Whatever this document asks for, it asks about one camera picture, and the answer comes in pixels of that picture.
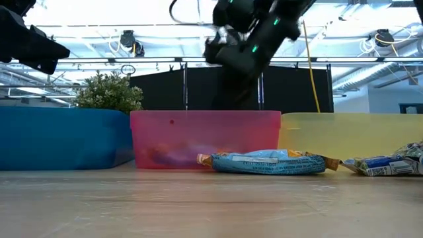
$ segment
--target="blue plastic bin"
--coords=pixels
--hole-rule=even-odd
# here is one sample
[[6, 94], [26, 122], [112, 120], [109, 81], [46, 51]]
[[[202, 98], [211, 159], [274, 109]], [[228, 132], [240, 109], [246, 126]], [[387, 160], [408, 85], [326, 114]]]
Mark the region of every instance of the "blue plastic bin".
[[133, 158], [122, 112], [0, 107], [0, 170], [109, 169]]

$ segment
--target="blue snack bag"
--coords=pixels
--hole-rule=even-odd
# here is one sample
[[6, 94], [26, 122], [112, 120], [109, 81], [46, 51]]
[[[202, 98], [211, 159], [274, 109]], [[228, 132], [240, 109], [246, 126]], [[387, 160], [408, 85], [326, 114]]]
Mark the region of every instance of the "blue snack bag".
[[250, 153], [216, 153], [197, 156], [197, 162], [224, 173], [261, 175], [309, 175], [336, 170], [339, 160], [288, 149], [268, 149]]

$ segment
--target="ceiling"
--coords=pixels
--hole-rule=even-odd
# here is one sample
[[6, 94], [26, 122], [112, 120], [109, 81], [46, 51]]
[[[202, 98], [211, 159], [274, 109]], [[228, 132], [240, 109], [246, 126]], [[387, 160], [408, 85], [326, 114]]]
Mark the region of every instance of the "ceiling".
[[[311, 56], [354, 58], [374, 54], [392, 55], [391, 47], [375, 47], [370, 53], [366, 53], [363, 47], [368, 35], [381, 28], [389, 29], [395, 41], [400, 42], [395, 44], [395, 47], [399, 49], [401, 56], [401, 48], [415, 44], [423, 34], [416, 9], [410, 7], [412, 4], [409, 3], [412, 1], [367, 0], [369, 4], [349, 4], [352, 2], [354, 1], [321, 0], [305, 13], [303, 20]], [[125, 49], [118, 49], [117, 42], [123, 30], [134, 31], [137, 40], [145, 48], [145, 57], [202, 57], [204, 40], [215, 35], [213, 29], [204, 25], [212, 23], [216, 0], [178, 0], [174, 6], [176, 19], [199, 23], [199, 26], [180, 25], [173, 21], [169, 16], [170, 3], [171, 0], [38, 0], [24, 20], [28, 26], [37, 26], [48, 36], [53, 36], [58, 43], [69, 48], [72, 58], [131, 57]], [[296, 42], [286, 40], [275, 56], [307, 57], [304, 30]], [[138, 63], [135, 64], [136, 74], [166, 71], [169, 70], [169, 64]], [[122, 65], [88, 62], [59, 64], [56, 73], [48, 78], [43, 73], [19, 64], [9, 64], [4, 66], [20, 71], [23, 76], [9, 73], [0, 81], [7, 84], [6, 78], [14, 75], [16, 80], [35, 82], [25, 78], [25, 75], [30, 75], [42, 81], [80, 83], [95, 74], [97, 69], [119, 70]], [[191, 63], [189, 66], [201, 65]], [[337, 67], [334, 64], [332, 78], [337, 80], [357, 69], [353, 65], [344, 64]]]

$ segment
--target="wooden table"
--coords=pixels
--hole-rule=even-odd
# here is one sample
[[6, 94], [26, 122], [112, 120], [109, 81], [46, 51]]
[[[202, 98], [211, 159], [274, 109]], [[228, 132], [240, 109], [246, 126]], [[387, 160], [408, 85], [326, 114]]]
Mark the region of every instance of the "wooden table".
[[423, 237], [423, 178], [0, 173], [0, 237]]

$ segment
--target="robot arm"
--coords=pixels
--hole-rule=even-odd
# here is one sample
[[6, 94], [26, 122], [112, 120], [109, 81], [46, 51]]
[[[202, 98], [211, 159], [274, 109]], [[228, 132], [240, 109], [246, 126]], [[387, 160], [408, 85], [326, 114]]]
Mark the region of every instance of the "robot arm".
[[243, 77], [257, 78], [286, 38], [297, 40], [298, 19], [315, 1], [219, 0], [213, 10], [213, 24], [229, 25], [250, 35], [239, 44], [207, 41], [206, 61], [231, 68]]

